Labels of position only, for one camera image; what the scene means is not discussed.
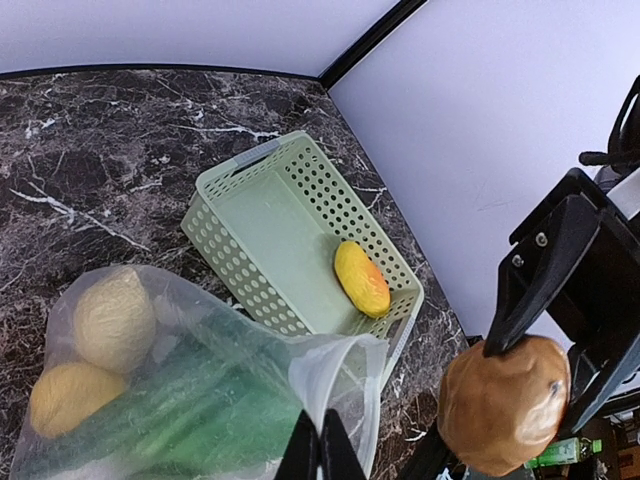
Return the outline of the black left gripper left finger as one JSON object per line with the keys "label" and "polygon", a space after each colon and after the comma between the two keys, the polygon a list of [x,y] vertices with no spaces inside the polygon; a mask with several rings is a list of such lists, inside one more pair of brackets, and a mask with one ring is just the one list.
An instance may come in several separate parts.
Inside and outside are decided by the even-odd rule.
{"label": "black left gripper left finger", "polygon": [[305,410],[294,426],[275,480],[316,480],[319,468],[320,439]]}

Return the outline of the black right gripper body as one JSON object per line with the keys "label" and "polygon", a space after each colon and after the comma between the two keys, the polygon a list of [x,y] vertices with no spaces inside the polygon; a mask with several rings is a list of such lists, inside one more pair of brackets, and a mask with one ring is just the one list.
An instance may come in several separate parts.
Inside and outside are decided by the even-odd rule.
{"label": "black right gripper body", "polygon": [[639,367],[639,236],[582,170],[570,169],[512,232],[509,242],[514,249],[570,195],[593,205],[599,231],[559,295],[542,312],[573,343],[572,391],[560,427],[563,435],[577,433]]}

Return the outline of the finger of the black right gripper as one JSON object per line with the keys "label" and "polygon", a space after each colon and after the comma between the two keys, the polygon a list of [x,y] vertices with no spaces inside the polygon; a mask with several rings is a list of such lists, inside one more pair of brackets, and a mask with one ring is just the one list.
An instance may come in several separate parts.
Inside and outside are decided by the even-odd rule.
{"label": "finger of the black right gripper", "polygon": [[599,231],[593,205],[564,198],[499,265],[498,299],[483,355],[507,353],[559,295]]}

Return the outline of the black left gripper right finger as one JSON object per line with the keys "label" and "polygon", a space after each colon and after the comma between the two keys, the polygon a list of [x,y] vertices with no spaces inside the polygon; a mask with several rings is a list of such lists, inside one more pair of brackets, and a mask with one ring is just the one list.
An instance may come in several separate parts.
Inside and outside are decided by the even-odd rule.
{"label": "black left gripper right finger", "polygon": [[325,413],[320,434],[320,462],[324,479],[366,479],[343,422],[334,409]]}

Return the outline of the green bok choy toy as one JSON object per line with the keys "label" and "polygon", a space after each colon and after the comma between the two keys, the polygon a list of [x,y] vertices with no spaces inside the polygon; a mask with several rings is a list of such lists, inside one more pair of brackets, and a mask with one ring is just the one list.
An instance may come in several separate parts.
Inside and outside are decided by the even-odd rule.
{"label": "green bok choy toy", "polygon": [[237,315],[190,327],[158,373],[89,417],[74,460],[119,459],[127,479],[234,472],[282,456],[301,406],[285,338]]}

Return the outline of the brown potato toy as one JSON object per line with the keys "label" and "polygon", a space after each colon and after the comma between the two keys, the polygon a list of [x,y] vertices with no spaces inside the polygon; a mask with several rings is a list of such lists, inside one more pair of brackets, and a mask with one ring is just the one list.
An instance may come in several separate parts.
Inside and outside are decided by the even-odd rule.
{"label": "brown potato toy", "polygon": [[569,403],[568,357],[554,340],[526,335],[503,355],[483,355],[484,341],[448,366],[439,391],[437,428],[472,469],[503,477],[541,454],[556,437]]}

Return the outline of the clear zip top bag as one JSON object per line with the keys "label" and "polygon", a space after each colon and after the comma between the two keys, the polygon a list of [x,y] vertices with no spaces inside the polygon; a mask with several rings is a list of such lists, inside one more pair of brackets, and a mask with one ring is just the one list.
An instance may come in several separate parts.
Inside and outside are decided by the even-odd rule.
{"label": "clear zip top bag", "polygon": [[255,322],[151,266],[81,275],[53,305],[14,479],[364,479],[388,345]]}

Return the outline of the beige plastic basket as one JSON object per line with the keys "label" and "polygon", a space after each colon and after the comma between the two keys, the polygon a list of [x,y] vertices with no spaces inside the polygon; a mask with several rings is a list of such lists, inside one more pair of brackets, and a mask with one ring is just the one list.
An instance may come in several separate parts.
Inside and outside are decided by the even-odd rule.
{"label": "beige plastic basket", "polygon": [[[389,343],[390,378],[424,289],[308,134],[280,136],[202,172],[181,228],[254,320],[289,336],[370,333]],[[336,278],[345,241],[364,250],[390,289],[379,320],[360,312]]]}

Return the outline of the pale yellow bread toy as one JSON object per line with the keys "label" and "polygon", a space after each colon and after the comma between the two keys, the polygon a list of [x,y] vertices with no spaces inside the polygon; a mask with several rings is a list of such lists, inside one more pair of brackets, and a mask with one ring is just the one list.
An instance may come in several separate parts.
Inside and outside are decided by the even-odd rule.
{"label": "pale yellow bread toy", "polygon": [[92,285],[73,313],[79,355],[115,373],[127,374],[142,363],[155,332],[152,303],[132,267],[119,267]]}

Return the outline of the yellow lemon toy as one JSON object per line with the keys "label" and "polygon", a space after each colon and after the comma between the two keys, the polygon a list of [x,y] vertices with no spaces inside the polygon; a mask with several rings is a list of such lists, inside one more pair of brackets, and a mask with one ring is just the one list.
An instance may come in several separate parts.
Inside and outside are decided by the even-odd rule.
{"label": "yellow lemon toy", "polygon": [[33,387],[29,400],[31,426],[42,437],[56,438],[75,429],[126,388],[121,375],[92,364],[58,365],[44,372]]}

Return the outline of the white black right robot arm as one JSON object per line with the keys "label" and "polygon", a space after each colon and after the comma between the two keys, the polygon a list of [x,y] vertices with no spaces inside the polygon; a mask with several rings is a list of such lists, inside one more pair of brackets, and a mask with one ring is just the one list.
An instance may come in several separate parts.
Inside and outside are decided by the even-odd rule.
{"label": "white black right robot arm", "polygon": [[583,152],[511,233],[498,267],[484,352],[512,350],[542,313],[573,345],[559,433],[577,433],[639,368],[639,85],[632,84],[604,152]]}

